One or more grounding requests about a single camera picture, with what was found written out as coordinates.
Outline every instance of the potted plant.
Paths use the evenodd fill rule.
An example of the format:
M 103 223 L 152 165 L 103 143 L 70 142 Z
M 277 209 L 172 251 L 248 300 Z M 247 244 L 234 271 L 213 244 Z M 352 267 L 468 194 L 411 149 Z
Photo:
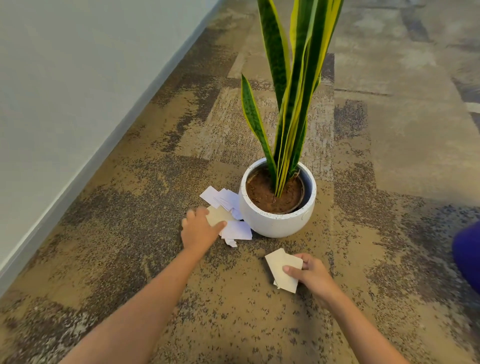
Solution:
M 316 184 L 299 163 L 307 112 L 343 0 L 295 0 L 290 41 L 273 0 L 258 0 L 265 50 L 278 104 L 278 125 L 272 153 L 248 80 L 241 77 L 241 102 L 248 126 L 265 158 L 253 163 L 240 184 L 240 211 L 257 233 L 284 237 L 300 230 L 313 212 Z

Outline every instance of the beige paper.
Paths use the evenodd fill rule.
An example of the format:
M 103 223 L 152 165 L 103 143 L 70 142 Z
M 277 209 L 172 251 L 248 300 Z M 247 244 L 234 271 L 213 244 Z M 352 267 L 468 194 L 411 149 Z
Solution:
M 272 271 L 275 283 L 279 288 L 295 293 L 297 291 L 298 280 L 288 276 L 283 271 L 283 266 L 292 266 L 301 269 L 303 260 L 297 256 L 285 253 L 283 248 L 265 256 L 268 266 Z
M 219 206 L 218 208 L 209 206 L 207 210 L 210 211 L 210 213 L 207 215 L 207 221 L 210 226 L 215 226 L 221 221 L 236 221 L 232 214 L 230 214 L 222 206 Z

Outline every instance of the hand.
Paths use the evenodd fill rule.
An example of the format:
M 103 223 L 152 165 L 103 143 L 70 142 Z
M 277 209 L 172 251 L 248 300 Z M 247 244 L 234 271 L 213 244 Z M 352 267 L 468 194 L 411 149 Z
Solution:
M 295 254 L 295 256 L 303 260 L 302 269 L 283 266 L 283 271 L 307 286 L 313 295 L 329 308 L 332 300 L 341 293 L 340 288 L 320 259 L 306 253 Z
M 221 221 L 215 226 L 210 226 L 206 216 L 210 211 L 205 207 L 197 211 L 188 210 L 187 218 L 181 221 L 181 239 L 183 248 L 199 252 L 202 255 L 212 246 L 218 234 L 227 226 L 226 221 Z

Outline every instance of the patterned carpet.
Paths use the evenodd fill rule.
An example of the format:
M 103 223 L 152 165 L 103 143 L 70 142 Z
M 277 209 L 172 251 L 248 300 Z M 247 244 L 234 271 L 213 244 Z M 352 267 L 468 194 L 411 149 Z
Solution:
M 291 0 L 276 0 L 285 26 Z M 329 313 L 272 285 L 264 255 L 310 252 L 413 363 L 480 363 L 480 296 L 451 258 L 480 218 L 480 2 L 346 0 L 309 114 L 311 221 L 284 239 L 220 240 L 152 363 L 351 363 Z M 262 156 L 276 99 L 254 0 L 227 0 L 0 300 L 0 361 L 55 363 L 180 251 L 209 185 Z

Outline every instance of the snake plant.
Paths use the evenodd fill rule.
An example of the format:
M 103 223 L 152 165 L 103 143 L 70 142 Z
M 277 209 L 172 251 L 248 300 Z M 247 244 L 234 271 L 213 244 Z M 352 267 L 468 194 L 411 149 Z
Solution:
M 297 172 L 312 95 L 338 21 L 343 0 L 295 0 L 288 40 L 273 0 L 257 0 L 265 50 L 270 64 L 278 125 L 272 153 L 250 83 L 241 76 L 241 103 L 248 126 L 265 153 L 275 196 L 280 197 L 289 178 Z

